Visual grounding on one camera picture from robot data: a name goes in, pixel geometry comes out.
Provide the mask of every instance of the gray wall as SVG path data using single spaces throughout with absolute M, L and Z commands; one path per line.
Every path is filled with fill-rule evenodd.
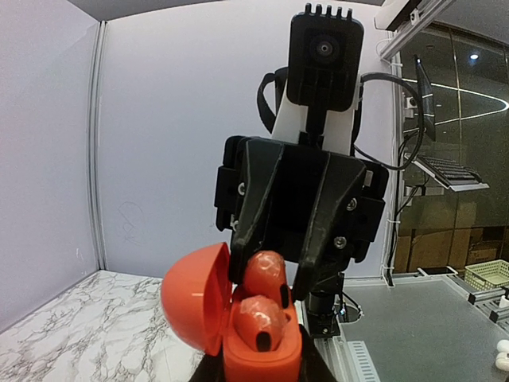
M 509 44 L 509 0 L 456 0 L 438 21 Z
M 0 2 L 0 330 L 96 269 L 87 92 L 97 21 Z
M 113 20 L 172 6 L 187 6 L 216 0 L 69 0 L 97 20 Z

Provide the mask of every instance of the black cable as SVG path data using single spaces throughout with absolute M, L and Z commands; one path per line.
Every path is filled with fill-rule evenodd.
M 371 161 L 373 161 L 375 163 L 380 164 L 381 166 L 385 167 L 388 170 L 401 171 L 401 170 L 404 170 L 405 168 L 407 168 L 408 166 L 410 166 L 410 164 L 415 159 L 415 157 L 417 157 L 417 154 L 418 154 L 419 150 L 421 149 L 422 141 L 424 140 L 425 127 L 424 127 L 424 107 L 422 106 L 422 98 L 414 90 L 414 88 L 412 88 L 412 86 L 409 83 L 407 83 L 405 80 L 403 80 L 402 78 L 400 78 L 398 76 L 394 76 L 394 75 L 388 74 L 388 73 L 373 72 L 373 73 L 364 74 L 363 76 L 360 77 L 361 87 L 364 85 L 364 83 L 366 83 L 368 81 L 373 81 L 373 80 L 390 81 L 395 84 L 398 84 L 398 85 L 402 86 L 403 88 L 405 88 L 405 90 L 407 90 L 410 93 L 410 95 L 414 98 L 414 100 L 417 104 L 417 109 L 418 109 L 418 129 L 419 130 L 418 130 L 417 143 L 415 144 L 414 150 L 408 157 L 408 160 L 406 162 L 403 162 L 402 165 L 399 165 L 399 163 L 398 163 L 397 166 L 392 166 L 392 165 L 388 165 L 387 163 L 381 162 L 378 159 L 372 157 L 371 155 L 365 153 L 364 151 L 362 151 L 359 147 L 357 147 L 355 145 L 354 145 L 354 148 L 358 153 L 362 154 L 364 157 L 370 159 Z
M 411 134 L 407 135 L 404 139 L 402 144 L 399 146 L 398 149 L 398 166 L 401 162 L 402 156 L 405 153 L 405 146 L 406 144 L 416 135 L 417 131 L 412 132 Z M 396 180 L 396 192 L 395 192 L 395 200 L 397 201 L 399 198 L 399 181 L 400 176 L 398 175 L 398 178 Z M 389 250 L 389 257 L 387 258 L 387 271 L 386 271 L 386 278 L 387 283 L 389 286 L 393 287 L 394 283 L 392 280 L 392 274 L 390 272 L 390 265 L 392 264 L 392 259 L 394 258 L 394 254 L 396 252 L 396 245 L 397 245 L 397 238 L 398 238 L 398 231 L 396 230 L 396 221 L 398 218 L 398 204 L 394 203 L 394 227 L 392 229 L 392 234 L 390 236 L 390 250 Z
M 343 294 L 340 293 L 340 311 L 343 310 L 344 307 L 344 300 L 343 300 Z
M 355 302 L 355 300 L 353 298 L 351 298 L 344 292 L 343 292 L 343 296 L 346 297 L 348 299 L 348 301 L 351 302 L 357 308 L 357 310 L 360 310 L 360 305 L 357 302 Z
M 344 304 L 344 320 L 345 322 L 350 322 L 350 317 L 348 316 L 348 305 Z
M 401 157 L 401 155 L 404 153 L 404 150 L 405 150 L 405 145 L 407 142 L 410 141 L 410 139 L 412 138 L 412 135 L 414 135 L 414 133 L 408 135 L 407 137 L 405 137 L 405 139 L 403 140 L 403 143 L 402 145 L 400 146 L 399 148 L 399 153 L 400 153 L 400 156 L 399 158 Z M 401 207 L 398 208 L 397 205 L 394 205 L 395 208 L 394 208 L 394 220 L 398 220 L 398 216 L 401 212 L 403 212 L 403 209 L 410 203 L 410 201 L 415 197 L 415 194 L 417 193 L 417 191 L 419 190 L 419 188 L 423 188 L 425 187 L 427 184 L 428 184 L 428 181 L 430 180 L 430 176 L 425 174 L 424 175 L 424 183 L 422 185 L 416 185 L 415 188 L 412 190 L 412 193 L 409 195 L 408 199 L 405 201 L 405 203 L 403 203 L 403 205 Z M 397 184 L 397 189 L 396 189 L 396 200 L 398 199 L 398 192 L 399 192 L 399 179 L 398 179 L 398 184 Z M 390 237 L 390 251 L 389 251 L 389 257 L 387 259 L 387 274 L 386 274 L 386 277 L 387 277 L 387 281 L 389 283 L 390 286 L 393 286 L 393 281 L 392 281 L 392 275 L 390 274 L 389 272 L 389 267 L 390 267 L 390 264 L 392 263 L 392 259 L 394 258 L 394 254 L 396 252 L 396 247 L 397 247 L 397 244 L 398 244 L 398 241 L 397 241 L 397 231 L 396 231 L 396 223 L 394 222 L 394 227 L 393 227 L 393 230 L 392 230 L 392 235 Z

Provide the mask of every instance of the case lid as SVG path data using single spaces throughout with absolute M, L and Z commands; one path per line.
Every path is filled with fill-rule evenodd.
M 175 334 L 195 349 L 217 356 L 230 313 L 230 252 L 226 243 L 190 253 L 168 271 L 161 302 Z

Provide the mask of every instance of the white ball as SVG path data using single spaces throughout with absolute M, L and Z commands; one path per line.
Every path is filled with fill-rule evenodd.
M 504 372 L 509 372 L 509 354 L 499 353 L 496 356 L 495 366 Z
M 509 353 L 509 341 L 500 340 L 499 343 L 496 344 L 496 349 L 501 353 Z

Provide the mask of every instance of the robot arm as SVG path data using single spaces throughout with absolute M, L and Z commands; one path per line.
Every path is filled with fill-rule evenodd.
M 241 284 L 261 250 L 298 263 L 293 300 L 307 299 L 308 317 L 325 316 L 310 325 L 314 337 L 336 332 L 340 272 L 364 260 L 385 206 L 387 170 L 350 156 L 362 40 L 351 10 L 307 5 L 295 16 L 272 139 L 230 137 L 217 178 L 216 225 L 233 231 L 230 280 Z

